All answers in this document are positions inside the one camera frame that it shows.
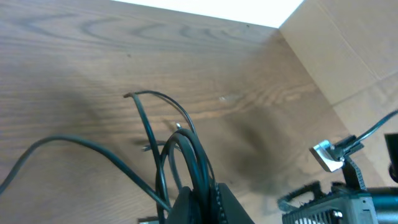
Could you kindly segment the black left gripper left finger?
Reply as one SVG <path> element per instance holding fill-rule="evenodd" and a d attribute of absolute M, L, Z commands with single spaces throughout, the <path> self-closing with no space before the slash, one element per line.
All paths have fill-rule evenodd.
<path fill-rule="evenodd" d="M 197 203 L 189 187 L 183 187 L 166 219 L 166 224 L 195 224 L 199 221 Z"/>

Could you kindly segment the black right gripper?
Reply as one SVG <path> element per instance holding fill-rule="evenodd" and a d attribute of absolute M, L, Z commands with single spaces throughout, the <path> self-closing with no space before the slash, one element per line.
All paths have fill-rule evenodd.
<path fill-rule="evenodd" d="M 311 147 L 323 169 L 341 170 L 344 180 L 332 182 L 328 193 L 314 181 L 278 199 L 282 223 L 397 224 L 397 188 L 366 187 L 360 168 L 350 158 L 363 147 L 355 135 L 335 144 L 324 140 Z"/>

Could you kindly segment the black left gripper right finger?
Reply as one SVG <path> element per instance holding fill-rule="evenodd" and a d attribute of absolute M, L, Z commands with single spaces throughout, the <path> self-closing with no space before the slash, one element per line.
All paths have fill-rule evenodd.
<path fill-rule="evenodd" d="M 211 192 L 211 221 L 215 224 L 254 224 L 243 206 L 224 183 Z"/>

